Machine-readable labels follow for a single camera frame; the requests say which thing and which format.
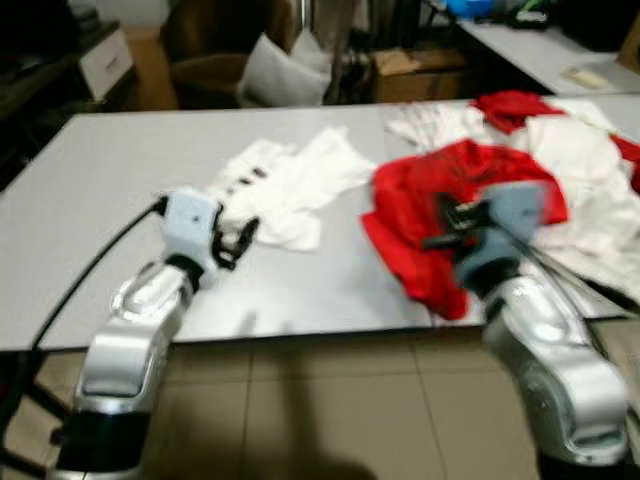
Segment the patterned grey curtain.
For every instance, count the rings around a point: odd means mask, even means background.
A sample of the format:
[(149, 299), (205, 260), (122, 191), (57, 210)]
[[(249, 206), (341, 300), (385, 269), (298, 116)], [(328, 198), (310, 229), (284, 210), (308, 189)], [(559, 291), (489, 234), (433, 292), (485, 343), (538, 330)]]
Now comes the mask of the patterned grey curtain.
[(344, 49), (362, 0), (291, 0), (294, 35), (307, 31), (330, 52)]

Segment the large red garment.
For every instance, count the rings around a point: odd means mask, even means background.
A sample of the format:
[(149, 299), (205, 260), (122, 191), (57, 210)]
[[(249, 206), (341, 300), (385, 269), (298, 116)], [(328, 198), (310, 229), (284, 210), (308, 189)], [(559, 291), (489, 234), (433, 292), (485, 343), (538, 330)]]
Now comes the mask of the large red garment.
[(421, 247), (424, 239), (443, 233), (435, 197), (445, 193), (468, 202), (479, 196), (481, 188), (509, 180), (536, 180), (547, 187), (545, 224), (570, 220), (557, 179), (517, 148), (461, 140), (375, 169), (370, 183), (372, 210), (361, 216), (362, 227), (410, 300), (447, 321), (466, 316), (468, 293), (453, 278), (451, 255)]

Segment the wooden loudspeaker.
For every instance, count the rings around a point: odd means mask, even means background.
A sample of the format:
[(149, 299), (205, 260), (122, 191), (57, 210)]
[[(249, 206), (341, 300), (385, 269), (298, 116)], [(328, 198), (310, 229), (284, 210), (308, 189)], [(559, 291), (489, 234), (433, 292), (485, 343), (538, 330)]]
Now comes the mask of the wooden loudspeaker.
[(634, 20), (631, 24), (630, 31), (628, 31), (625, 40), (623, 40), (618, 51), (617, 61), (622, 67), (625, 67), (631, 72), (640, 73), (640, 17)]

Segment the white black-striped garment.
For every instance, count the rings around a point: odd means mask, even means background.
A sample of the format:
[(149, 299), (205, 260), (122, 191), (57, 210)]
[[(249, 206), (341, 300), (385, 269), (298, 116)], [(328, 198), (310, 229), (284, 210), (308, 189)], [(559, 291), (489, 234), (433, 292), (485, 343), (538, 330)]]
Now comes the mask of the white black-striped garment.
[(376, 166), (349, 142), (347, 128), (328, 127), (300, 148), (253, 141), (227, 160), (205, 192), (223, 206), (220, 227), (239, 230), (257, 219), (256, 242), (308, 252), (323, 233), (317, 211), (369, 183)]

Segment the brown cardboard box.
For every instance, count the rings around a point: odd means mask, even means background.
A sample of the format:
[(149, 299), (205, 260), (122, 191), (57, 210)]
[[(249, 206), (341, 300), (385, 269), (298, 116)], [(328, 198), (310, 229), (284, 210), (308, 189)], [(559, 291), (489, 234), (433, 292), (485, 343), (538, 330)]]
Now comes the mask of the brown cardboard box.
[(397, 49), (372, 54), (375, 102), (421, 102), (458, 99), (474, 73), (466, 56), (453, 47)]

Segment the small red garment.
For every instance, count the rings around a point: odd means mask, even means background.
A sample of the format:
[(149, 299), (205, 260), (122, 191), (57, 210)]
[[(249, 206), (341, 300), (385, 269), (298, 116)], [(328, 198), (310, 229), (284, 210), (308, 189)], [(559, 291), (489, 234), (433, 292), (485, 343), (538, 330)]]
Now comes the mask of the small red garment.
[(536, 93), (507, 90), (477, 96), (470, 102), (483, 115), (484, 122), (503, 134), (525, 128), (527, 119), (534, 116), (567, 116), (566, 110), (550, 105)]

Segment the large white garment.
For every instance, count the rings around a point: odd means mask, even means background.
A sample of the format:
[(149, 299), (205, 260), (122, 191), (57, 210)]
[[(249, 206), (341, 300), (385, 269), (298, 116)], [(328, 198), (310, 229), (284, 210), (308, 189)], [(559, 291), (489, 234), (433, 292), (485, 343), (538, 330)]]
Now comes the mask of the large white garment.
[(640, 197), (607, 133), (571, 116), (534, 116), (509, 134), (556, 178), (570, 218), (541, 228), (535, 246), (573, 273), (635, 298), (640, 287)]

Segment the dark red garment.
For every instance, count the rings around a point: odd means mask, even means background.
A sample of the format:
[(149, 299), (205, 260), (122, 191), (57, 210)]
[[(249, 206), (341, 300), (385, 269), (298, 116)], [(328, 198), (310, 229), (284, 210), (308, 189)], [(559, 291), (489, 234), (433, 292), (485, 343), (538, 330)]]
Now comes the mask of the dark red garment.
[(613, 142), (613, 145), (617, 147), (618, 152), (622, 159), (623, 169), (625, 169), (628, 183), (632, 192), (636, 195), (640, 193), (639, 182), (639, 163), (640, 163), (640, 145), (627, 138), (621, 136), (621, 134), (609, 134), (609, 138)]

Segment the grey pillow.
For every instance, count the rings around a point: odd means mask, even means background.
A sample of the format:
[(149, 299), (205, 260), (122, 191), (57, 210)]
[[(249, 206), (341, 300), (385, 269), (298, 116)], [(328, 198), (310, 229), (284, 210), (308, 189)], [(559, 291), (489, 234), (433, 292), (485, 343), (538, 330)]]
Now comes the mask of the grey pillow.
[(332, 83), (333, 58), (302, 29), (285, 52), (266, 35), (257, 38), (236, 87), (241, 108), (316, 108)]

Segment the blue plastic item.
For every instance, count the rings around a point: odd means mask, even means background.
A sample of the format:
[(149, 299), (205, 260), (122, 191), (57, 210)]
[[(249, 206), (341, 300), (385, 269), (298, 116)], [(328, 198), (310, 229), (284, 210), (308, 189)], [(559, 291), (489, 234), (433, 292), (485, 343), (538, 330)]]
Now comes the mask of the blue plastic item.
[(495, 10), (495, 0), (444, 0), (444, 4), (448, 13), (467, 20), (489, 17)]

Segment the white remote control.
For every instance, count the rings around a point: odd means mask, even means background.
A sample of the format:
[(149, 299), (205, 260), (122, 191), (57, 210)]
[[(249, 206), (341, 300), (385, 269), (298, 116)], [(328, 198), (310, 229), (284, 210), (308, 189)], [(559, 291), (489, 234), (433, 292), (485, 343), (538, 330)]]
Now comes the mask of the white remote control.
[(572, 83), (577, 84), (585, 90), (602, 90), (611, 86), (611, 82), (603, 76), (599, 76), (594, 70), (577, 67), (567, 68), (561, 72), (562, 76)]

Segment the long grey desk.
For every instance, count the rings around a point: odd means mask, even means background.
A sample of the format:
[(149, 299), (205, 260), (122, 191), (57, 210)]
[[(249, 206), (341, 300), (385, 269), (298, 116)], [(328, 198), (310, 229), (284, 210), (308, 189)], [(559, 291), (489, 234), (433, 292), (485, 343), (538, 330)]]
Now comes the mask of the long grey desk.
[[(509, 64), (558, 96), (640, 93), (640, 74), (622, 67), (617, 52), (594, 52), (564, 37), (557, 28), (512, 29), (498, 24), (457, 20), (457, 26)], [(603, 78), (599, 87), (572, 81), (567, 70), (586, 70)]]

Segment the crumpled white shirt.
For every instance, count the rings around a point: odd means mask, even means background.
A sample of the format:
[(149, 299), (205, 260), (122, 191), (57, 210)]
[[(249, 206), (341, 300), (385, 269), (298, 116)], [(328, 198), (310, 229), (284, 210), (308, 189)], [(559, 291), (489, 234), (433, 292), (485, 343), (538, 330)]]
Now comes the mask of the crumpled white shirt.
[(385, 129), (410, 143), (417, 154), (429, 154), (463, 140), (479, 145), (502, 143), (480, 110), (457, 102), (407, 102), (398, 106), (385, 122)]

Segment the white drawer unit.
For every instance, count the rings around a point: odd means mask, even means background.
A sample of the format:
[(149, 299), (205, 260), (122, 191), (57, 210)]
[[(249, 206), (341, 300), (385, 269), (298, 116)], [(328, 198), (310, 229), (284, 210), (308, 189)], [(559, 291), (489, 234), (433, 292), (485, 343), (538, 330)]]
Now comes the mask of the white drawer unit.
[(81, 56), (79, 72), (92, 100), (101, 102), (133, 65), (127, 37), (122, 29), (116, 28)]

